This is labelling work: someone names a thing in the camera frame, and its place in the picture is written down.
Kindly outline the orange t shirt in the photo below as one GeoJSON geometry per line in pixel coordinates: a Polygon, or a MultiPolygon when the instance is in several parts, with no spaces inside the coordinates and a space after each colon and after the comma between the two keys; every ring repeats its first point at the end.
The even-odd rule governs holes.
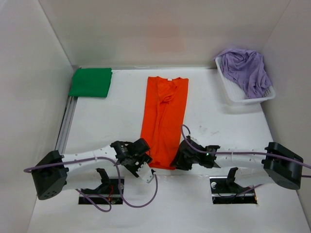
{"type": "Polygon", "coordinates": [[[149,77],[141,137],[150,147],[151,167],[171,166],[180,144],[187,105],[189,79],[149,77]]]}

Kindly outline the green t shirt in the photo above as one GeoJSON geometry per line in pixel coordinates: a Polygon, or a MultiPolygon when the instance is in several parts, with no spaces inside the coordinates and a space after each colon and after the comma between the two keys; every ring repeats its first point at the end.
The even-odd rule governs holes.
{"type": "Polygon", "coordinates": [[[106,98],[111,85],[111,68],[80,68],[72,77],[70,97],[106,98]]]}

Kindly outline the lavender t shirt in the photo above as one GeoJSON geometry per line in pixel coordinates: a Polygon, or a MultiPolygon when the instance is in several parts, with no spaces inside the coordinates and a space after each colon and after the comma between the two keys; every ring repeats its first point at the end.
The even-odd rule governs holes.
{"type": "Polygon", "coordinates": [[[255,50],[226,49],[213,59],[221,60],[220,70],[225,78],[237,84],[248,99],[258,99],[272,86],[263,55],[255,50]]]}

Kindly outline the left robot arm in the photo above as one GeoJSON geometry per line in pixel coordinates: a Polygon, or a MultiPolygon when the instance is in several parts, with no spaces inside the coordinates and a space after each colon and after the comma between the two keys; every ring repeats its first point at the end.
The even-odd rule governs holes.
{"type": "Polygon", "coordinates": [[[146,183],[154,179],[149,164],[150,147],[140,138],[135,142],[115,141],[103,148],[75,154],[50,151],[30,172],[39,200],[55,197],[63,190],[83,189],[105,193],[110,178],[130,172],[146,183]]]}

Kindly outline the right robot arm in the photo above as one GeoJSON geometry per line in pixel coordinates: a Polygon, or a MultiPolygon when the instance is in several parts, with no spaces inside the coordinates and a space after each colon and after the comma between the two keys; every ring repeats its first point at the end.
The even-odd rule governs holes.
{"type": "Polygon", "coordinates": [[[194,164],[205,168],[228,167],[226,188],[237,192],[241,188],[275,183],[298,190],[301,186],[303,158],[283,145],[270,142],[263,152],[222,150],[219,145],[203,147],[187,137],[177,150],[170,166],[191,170],[194,164]]]}

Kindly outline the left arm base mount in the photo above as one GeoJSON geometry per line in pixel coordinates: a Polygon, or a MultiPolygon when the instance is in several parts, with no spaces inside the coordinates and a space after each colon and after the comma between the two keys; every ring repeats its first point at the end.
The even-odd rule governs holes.
{"type": "Polygon", "coordinates": [[[95,204],[109,205],[108,202],[99,195],[105,197],[112,205],[122,205],[123,200],[118,189],[118,178],[109,177],[102,182],[102,179],[96,179],[89,183],[87,188],[80,189],[80,191],[88,196],[95,204]]]}

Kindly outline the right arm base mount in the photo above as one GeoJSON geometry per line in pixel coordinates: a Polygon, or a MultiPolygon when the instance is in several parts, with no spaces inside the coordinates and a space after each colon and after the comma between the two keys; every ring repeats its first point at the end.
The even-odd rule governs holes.
{"type": "Polygon", "coordinates": [[[210,177],[213,204],[257,204],[257,197],[252,186],[241,187],[235,183],[238,168],[231,168],[228,175],[210,177]]]}

